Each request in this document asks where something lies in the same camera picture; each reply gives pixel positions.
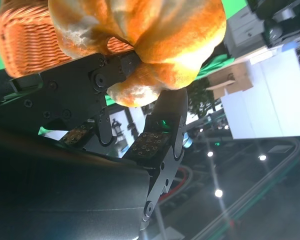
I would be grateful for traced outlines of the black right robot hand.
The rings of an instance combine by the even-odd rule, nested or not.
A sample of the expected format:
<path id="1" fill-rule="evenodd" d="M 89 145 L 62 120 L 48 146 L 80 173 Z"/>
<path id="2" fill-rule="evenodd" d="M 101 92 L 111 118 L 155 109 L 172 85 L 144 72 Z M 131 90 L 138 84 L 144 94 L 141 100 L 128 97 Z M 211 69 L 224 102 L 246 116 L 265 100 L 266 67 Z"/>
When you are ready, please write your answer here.
<path id="1" fill-rule="evenodd" d="M 141 64 L 95 53 L 11 80 L 0 102 L 0 240 L 136 240 L 184 156 L 187 90 L 164 90 L 122 158 L 105 92 Z"/>

